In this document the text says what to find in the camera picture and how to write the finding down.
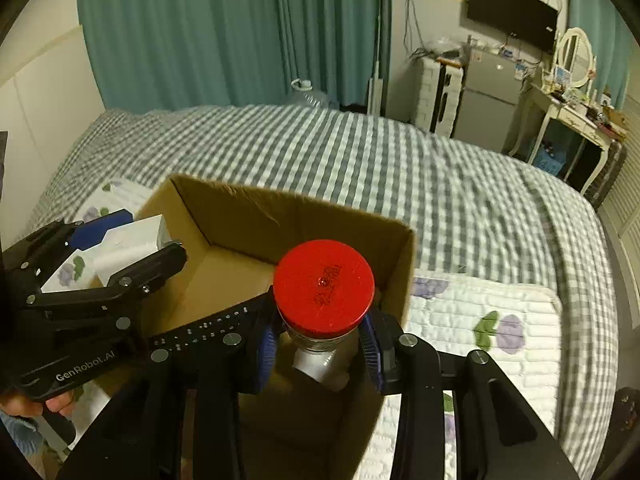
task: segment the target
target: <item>teal curtain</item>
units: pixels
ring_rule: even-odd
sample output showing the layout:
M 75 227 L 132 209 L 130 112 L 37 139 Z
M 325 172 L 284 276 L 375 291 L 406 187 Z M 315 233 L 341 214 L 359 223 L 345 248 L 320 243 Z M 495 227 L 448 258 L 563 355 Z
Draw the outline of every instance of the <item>teal curtain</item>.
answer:
M 78 0 L 105 106 L 137 113 L 279 104 L 298 76 L 364 104 L 377 13 L 377 0 Z
M 598 57 L 594 81 L 598 95 L 605 85 L 611 90 L 611 101 L 620 108 L 625 99 L 628 60 L 633 35 L 611 0 L 570 0 L 569 27 L 583 29 L 593 54 Z
M 388 0 L 381 59 L 388 60 Z M 366 103 L 373 70 L 378 0 L 277 0 L 287 79 L 310 79 L 342 104 Z M 388 61 L 382 64 L 386 78 Z

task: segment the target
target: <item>human hand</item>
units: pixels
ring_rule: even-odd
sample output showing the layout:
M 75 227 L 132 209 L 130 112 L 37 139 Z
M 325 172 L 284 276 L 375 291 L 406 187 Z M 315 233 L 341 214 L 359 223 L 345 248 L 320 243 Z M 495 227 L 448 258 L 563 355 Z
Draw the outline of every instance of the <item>human hand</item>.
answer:
M 66 392 L 46 401 L 50 412 L 60 413 L 64 416 L 71 415 L 75 404 L 73 392 Z M 0 396 L 0 410 L 11 416 L 33 417 L 42 415 L 43 405 L 12 390 Z

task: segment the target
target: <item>mini fridge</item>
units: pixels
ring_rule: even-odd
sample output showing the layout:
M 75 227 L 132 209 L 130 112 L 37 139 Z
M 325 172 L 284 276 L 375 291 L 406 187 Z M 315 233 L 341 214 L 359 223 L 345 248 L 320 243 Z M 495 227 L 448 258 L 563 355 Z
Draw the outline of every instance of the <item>mini fridge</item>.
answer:
M 521 86 L 513 60 L 473 49 L 453 138 L 500 153 Z

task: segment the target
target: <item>wall-mounted tv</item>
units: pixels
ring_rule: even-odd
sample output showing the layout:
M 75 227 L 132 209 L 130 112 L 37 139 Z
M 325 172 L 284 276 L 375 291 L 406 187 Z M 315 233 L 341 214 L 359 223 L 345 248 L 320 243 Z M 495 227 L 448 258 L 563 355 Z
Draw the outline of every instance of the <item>wall-mounted tv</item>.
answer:
M 468 0 L 466 16 L 553 52 L 558 11 L 541 0 Z

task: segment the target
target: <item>red jar lid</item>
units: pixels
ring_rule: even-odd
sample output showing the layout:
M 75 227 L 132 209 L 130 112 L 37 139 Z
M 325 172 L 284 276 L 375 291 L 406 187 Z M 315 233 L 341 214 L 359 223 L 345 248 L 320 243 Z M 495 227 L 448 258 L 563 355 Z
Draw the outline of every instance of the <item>red jar lid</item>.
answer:
M 335 240 L 312 240 L 280 260 L 273 295 L 293 329 L 316 339 L 350 332 L 366 314 L 375 293 L 364 257 Z

